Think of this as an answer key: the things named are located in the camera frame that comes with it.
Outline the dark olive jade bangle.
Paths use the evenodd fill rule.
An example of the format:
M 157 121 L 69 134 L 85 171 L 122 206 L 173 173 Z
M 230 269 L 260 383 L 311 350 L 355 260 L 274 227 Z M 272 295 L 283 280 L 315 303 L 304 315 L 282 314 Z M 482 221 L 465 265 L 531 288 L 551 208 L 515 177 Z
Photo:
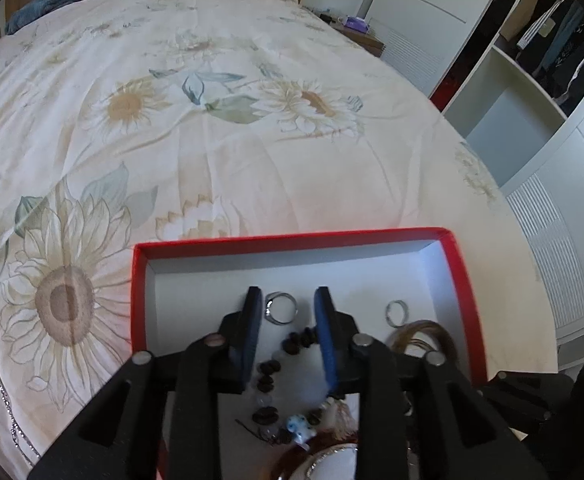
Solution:
M 421 349 L 425 353 L 438 351 L 452 363 L 459 362 L 459 352 L 453 338 L 444 327 L 431 320 L 399 326 L 389 338 L 388 347 L 399 354 L 406 353 L 409 347 Z

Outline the red jewelry box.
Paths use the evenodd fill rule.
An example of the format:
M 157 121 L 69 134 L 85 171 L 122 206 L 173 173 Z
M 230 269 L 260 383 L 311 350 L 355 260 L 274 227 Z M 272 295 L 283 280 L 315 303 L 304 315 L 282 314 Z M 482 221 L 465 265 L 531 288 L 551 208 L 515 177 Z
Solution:
M 472 382 L 487 376 L 482 327 L 456 239 L 441 228 L 214 238 L 136 246 L 130 285 L 132 350 L 167 356 L 217 332 L 242 309 L 247 290 L 263 292 L 251 380 L 242 394 L 218 398 L 219 479 L 257 479 L 270 453 L 231 422 L 247 410 L 257 364 L 284 336 L 316 325 L 313 297 L 328 287 L 334 307 L 361 333 L 386 342 L 399 308 L 412 321 L 440 323 Z M 294 356 L 277 397 L 282 415 L 313 408 L 330 392 L 320 350 Z

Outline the amber resin bangle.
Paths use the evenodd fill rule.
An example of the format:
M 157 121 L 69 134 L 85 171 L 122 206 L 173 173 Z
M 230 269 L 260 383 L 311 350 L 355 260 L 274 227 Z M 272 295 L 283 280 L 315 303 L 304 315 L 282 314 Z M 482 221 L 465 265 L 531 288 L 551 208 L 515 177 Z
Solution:
M 272 467 L 268 479 L 348 480 L 355 478 L 358 445 L 346 442 L 331 445 L 313 454 L 292 448 Z

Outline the floral cream bedspread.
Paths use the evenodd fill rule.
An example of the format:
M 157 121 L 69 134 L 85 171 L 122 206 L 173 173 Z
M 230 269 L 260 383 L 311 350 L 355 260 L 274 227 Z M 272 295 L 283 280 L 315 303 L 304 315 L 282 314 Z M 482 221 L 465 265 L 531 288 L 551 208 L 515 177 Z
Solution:
M 485 164 L 297 0 L 85 0 L 0 40 L 0 466 L 22 479 L 129 356 L 141 242 L 442 226 L 487 366 L 553 372 L 553 318 Z

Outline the hanging clothes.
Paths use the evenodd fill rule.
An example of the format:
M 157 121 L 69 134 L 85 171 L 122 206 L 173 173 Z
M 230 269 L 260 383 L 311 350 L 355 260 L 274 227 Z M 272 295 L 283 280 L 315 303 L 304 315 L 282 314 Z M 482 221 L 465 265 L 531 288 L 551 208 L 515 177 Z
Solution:
M 514 37 L 515 61 L 570 115 L 584 98 L 584 8 L 578 0 L 537 0 Z

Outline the wooden nightstand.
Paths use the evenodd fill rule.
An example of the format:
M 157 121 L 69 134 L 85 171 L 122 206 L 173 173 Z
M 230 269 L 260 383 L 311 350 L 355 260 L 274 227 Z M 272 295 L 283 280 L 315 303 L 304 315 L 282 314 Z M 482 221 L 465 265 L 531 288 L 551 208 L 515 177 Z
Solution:
M 305 6 L 301 10 L 308 16 L 306 27 L 313 30 L 311 40 L 316 44 L 331 49 L 358 47 L 376 58 L 382 56 L 385 44 L 371 32 L 358 32 L 348 28 L 341 18 L 332 14 L 310 10 Z

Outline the white wardrobe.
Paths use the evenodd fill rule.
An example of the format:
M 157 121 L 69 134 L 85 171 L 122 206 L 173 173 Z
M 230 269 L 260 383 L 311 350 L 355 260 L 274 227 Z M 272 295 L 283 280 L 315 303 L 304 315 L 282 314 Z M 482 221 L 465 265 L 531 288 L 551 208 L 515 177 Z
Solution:
M 584 365 L 584 98 L 565 115 L 515 61 L 514 37 L 537 0 L 301 2 L 364 18 L 385 44 L 383 61 L 431 99 L 485 164 L 536 261 L 558 368 L 576 375 Z

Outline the purple tissue box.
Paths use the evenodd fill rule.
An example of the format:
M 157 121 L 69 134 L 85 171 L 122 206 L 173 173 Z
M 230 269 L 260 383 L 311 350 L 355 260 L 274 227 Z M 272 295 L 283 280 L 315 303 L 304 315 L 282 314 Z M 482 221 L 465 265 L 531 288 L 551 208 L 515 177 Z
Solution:
M 360 32 L 360 34 L 366 34 L 369 32 L 370 28 L 369 24 L 365 21 L 364 18 L 358 18 L 357 16 L 347 16 L 345 21 L 343 21 L 343 25 L 346 28 Z

